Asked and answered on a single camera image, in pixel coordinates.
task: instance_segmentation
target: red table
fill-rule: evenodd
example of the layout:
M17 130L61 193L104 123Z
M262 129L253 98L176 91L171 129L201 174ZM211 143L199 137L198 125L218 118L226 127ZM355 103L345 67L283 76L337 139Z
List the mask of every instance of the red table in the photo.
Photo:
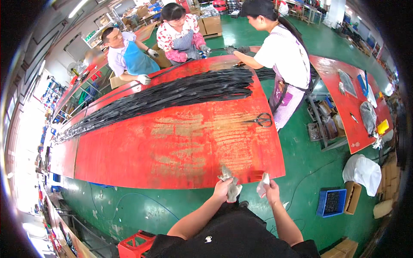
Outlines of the red table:
M123 96L181 77L230 68L236 62L230 55L211 57L184 64L153 79L149 86L123 85L82 110L61 130ZM266 170L272 178L284 176L275 126L242 123L262 112L271 113L256 75L253 80L253 93L246 99L167 108L59 144L54 147L52 172L99 184L151 189L214 187L222 165L233 171L240 184L257 181L255 175ZM56 156L70 160L56 161Z
M347 139L343 139L332 145L328 145L327 141L325 141L325 148L323 149L323 151L337 148L346 144L347 142L349 144L351 154L356 153L359 150L366 148L367 146L370 146L372 143L374 143L375 138L368 136L367 130L363 125L363 120L361 119L360 105L364 101L367 101L367 98L363 95L360 83L357 80L357 76L359 74L364 76L364 71L349 64L329 58L310 55L309 59L311 64L318 72L320 79L326 85L334 103L336 104L341 120L343 121L347 137ZM342 71L348 73L350 77L353 78L352 83L354 85L354 88L356 89L357 98L348 93L345 96L340 93L338 84L341 80L337 72L338 69L341 69ZM368 84L373 90L373 93L377 94L380 90L373 76L368 73L367 79ZM387 119L387 121L389 122L389 129L386 130L387 133L393 129L393 122L390 116L390 111L384 99L377 99L376 101L377 108L375 108L375 112L377 114L377 125ZM358 123L354 121L354 119L350 116L350 112L356 117Z

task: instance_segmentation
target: white shirt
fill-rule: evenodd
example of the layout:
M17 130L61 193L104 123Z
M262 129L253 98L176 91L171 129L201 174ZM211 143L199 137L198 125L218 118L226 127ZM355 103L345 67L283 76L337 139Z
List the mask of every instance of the white shirt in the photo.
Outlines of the white shirt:
M129 41L135 41L136 39L136 35L130 32L122 32L122 36L125 46L121 48L109 47L109 52L107 53L109 67L113 70L116 77L119 77L125 70L127 70L123 55L129 46Z
M286 83L308 89L310 61L305 49L284 26L276 26L264 40L254 59L260 65L272 68L276 65Z

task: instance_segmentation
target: white t-shirt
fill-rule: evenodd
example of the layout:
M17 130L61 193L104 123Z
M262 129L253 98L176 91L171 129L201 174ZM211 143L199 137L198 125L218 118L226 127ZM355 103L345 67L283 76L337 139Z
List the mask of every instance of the white t-shirt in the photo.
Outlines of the white t-shirt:
M260 65L272 68L276 65L286 83L308 89L310 61L299 41L284 26L276 26L264 40L254 59Z

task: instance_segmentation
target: work glove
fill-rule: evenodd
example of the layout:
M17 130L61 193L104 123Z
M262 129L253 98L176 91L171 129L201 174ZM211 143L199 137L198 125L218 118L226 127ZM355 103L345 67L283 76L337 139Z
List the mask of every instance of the work glove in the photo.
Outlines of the work glove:
M147 54L150 55L153 58L157 58L159 57L158 52L156 52L155 50L148 48L148 50L146 50Z
M232 46L225 47L224 50L227 52L227 54L234 54L234 51L236 51L236 49Z
M140 74L138 75L137 81L143 85L148 85L151 83L151 78L149 78L146 74Z
M209 57L210 53L211 53L211 49L209 47L207 47L207 45L200 45L199 49L207 56Z
M246 54L251 50L249 49L249 46L241 46L241 47L237 47L237 51L240 51L241 53Z
M192 58L194 60L199 59L199 52L198 51L191 51L191 52L188 52L186 55L187 55L188 59L190 59L190 58Z

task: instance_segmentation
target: red plastic stool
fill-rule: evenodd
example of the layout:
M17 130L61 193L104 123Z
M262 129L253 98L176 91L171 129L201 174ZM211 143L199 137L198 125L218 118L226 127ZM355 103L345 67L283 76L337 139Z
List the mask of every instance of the red plastic stool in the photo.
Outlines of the red plastic stool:
M145 241L143 244L138 244L136 243L135 238L139 237L142 238ZM143 255L144 252L148 251L153 242L155 241L156 235L139 230L136 234L133 236L128 237L127 239L121 241L118 244L118 250L119 250L119 257L120 258L141 258L145 257Z

